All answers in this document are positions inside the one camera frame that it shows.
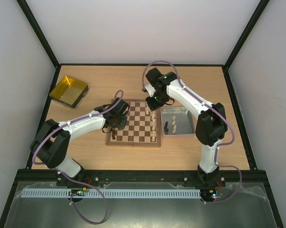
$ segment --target yellow metal tray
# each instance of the yellow metal tray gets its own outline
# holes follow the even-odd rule
[[[54,101],[76,109],[88,92],[86,83],[65,76],[49,95]]]

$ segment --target white wall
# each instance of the white wall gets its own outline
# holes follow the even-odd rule
[[[272,0],[230,68],[258,168],[286,227],[286,0]]]
[[[25,167],[53,74],[16,0],[0,0],[0,216]]]
[[[259,0],[27,0],[60,63],[225,64]]]

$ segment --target wooden tabletop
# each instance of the wooden tabletop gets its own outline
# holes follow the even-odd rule
[[[172,71],[169,66],[157,68],[163,74]],[[193,91],[212,103],[220,102],[225,107],[236,140],[232,145],[220,148],[219,164],[249,170],[221,67],[179,66],[177,69],[181,79]],[[97,106],[108,104],[119,89],[124,91],[124,98],[145,99],[147,93],[142,92],[141,84],[143,70],[144,66],[62,66],[57,82],[64,76],[71,76],[86,82],[90,92],[76,110],[51,101],[47,120],[66,121],[87,114]],[[105,139],[106,134],[101,130],[89,132],[73,140],[67,154],[85,169],[91,170],[196,170],[200,161],[201,143],[196,137],[162,138],[161,148],[106,146]],[[231,133],[228,130],[223,141],[230,140]],[[32,168],[44,169],[45,166],[33,165]]]

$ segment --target chessboard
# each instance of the chessboard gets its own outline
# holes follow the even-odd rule
[[[145,100],[123,100],[130,106],[126,126],[107,133],[106,145],[161,147],[160,109],[151,111]]]

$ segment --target purple cable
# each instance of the purple cable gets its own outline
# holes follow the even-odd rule
[[[117,96],[117,94],[118,94],[119,92],[121,92],[121,97],[119,98],[118,102],[116,102],[116,103],[115,103],[113,106],[111,106],[110,108],[106,109],[104,112],[101,112],[101,113],[98,113],[98,114],[94,114],[94,115],[91,115],[91,116],[89,116],[89,115],[84,115],[84,116],[78,117],[78,118],[76,118],[76,119],[71,120],[71,121],[70,121],[70,124],[74,124],[74,123],[76,123],[76,122],[78,122],[78,121],[81,121],[81,120],[84,120],[84,119],[88,119],[88,118],[91,118],[91,117],[95,117],[95,116],[99,116],[99,115],[102,115],[102,114],[105,114],[105,113],[111,111],[112,109],[114,109],[114,108],[120,103],[120,101],[121,101],[122,98],[123,98],[123,95],[124,95],[123,90],[118,90],[118,91],[115,93],[114,97],[116,98],[116,96]],[[64,127],[67,127],[67,126],[68,126],[68,124],[66,123],[66,124],[64,124],[64,125],[62,125],[62,126],[60,126],[60,127],[58,127],[57,129],[55,129],[55,130],[54,130],[53,132],[51,132],[49,135],[47,135],[47,137],[41,142],[41,144],[40,144],[40,145],[37,147],[37,149],[34,151],[34,154],[33,154],[33,157],[32,157],[32,163],[33,163],[33,164],[35,164],[35,165],[42,165],[42,164],[43,164],[42,162],[35,162],[35,158],[37,157],[39,150],[40,150],[40,149],[42,148],[42,146],[47,142],[47,140],[50,139],[50,137],[51,137],[52,135],[54,135],[56,132],[58,132],[59,130],[61,130],[61,129],[63,129]]]
[[[151,65],[155,64],[155,63],[166,63],[168,65],[170,65],[175,73],[176,73],[176,76],[177,76],[177,80],[178,80],[178,83],[179,85],[181,86],[181,88],[183,88],[184,91],[186,91],[188,94],[190,94],[193,98],[195,98],[197,101],[199,101],[201,104],[202,104],[202,100],[200,98],[198,98],[195,94],[193,94],[191,91],[189,91],[185,85],[182,84],[181,80],[180,80],[180,76],[179,76],[179,73],[177,71],[177,68],[170,62],[168,61],[165,61],[165,60],[157,60],[157,61],[153,61],[152,63],[148,64],[146,66],[146,68],[144,69],[143,71],[143,75],[142,75],[142,89],[145,89],[145,84],[144,84],[144,76],[145,76],[145,73],[146,73],[146,70],[148,67],[150,67]],[[234,141],[235,141],[235,132],[234,132],[234,129],[233,127],[230,125],[230,123],[219,113],[217,112],[213,107],[209,106],[208,104],[204,104],[208,109],[210,109],[212,112],[214,112],[217,116],[220,117],[221,120],[223,120],[223,122],[229,127],[230,131],[232,132],[232,140],[230,142],[225,142],[225,143],[220,143],[216,146],[216,149],[215,149],[215,156],[214,156],[214,163],[219,166],[219,167],[222,167],[222,168],[225,168],[225,167],[232,167],[232,168],[235,168],[238,170],[239,174],[240,174],[240,181],[239,181],[239,185],[238,185],[238,188],[236,189],[236,191],[228,198],[226,198],[225,200],[222,200],[222,201],[216,201],[216,202],[213,202],[213,203],[220,203],[220,202],[224,202],[230,198],[232,198],[240,189],[241,187],[241,183],[242,183],[242,175],[241,175],[241,171],[240,169],[238,169],[236,166],[233,166],[233,165],[219,165],[217,164],[217,156],[218,156],[218,149],[220,146],[224,146],[224,145],[231,145]]]
[[[82,220],[84,220],[85,222],[87,222],[87,223],[89,223],[89,224],[92,224],[92,225],[99,225],[99,224],[105,222],[105,220],[106,220],[106,218],[107,218],[107,215],[108,215],[108,204],[107,204],[107,200],[106,200],[104,194],[103,194],[98,188],[96,188],[96,187],[94,187],[94,186],[92,186],[92,185],[90,185],[90,184],[86,184],[86,183],[83,183],[83,182],[79,182],[79,181],[73,180],[73,179],[71,179],[70,177],[68,177],[68,176],[67,176],[65,173],[63,173],[63,172],[61,172],[61,174],[62,174],[64,177],[66,177],[67,180],[69,180],[69,181],[71,181],[71,182],[73,182],[73,183],[85,185],[85,186],[87,186],[87,187],[89,187],[89,188],[92,188],[92,189],[96,190],[98,193],[100,193],[100,195],[102,196],[102,198],[104,199],[104,202],[105,202],[106,212],[105,212],[104,218],[103,218],[101,221],[99,221],[99,222],[93,222],[93,221],[90,221],[90,220],[86,219],[86,218],[78,211],[78,209],[76,208],[75,204],[72,202],[73,194],[72,194],[71,197],[70,197],[70,202],[72,203],[71,205],[72,205],[72,206],[74,207],[74,209],[76,210],[76,213],[78,214],[78,216],[79,216]]]

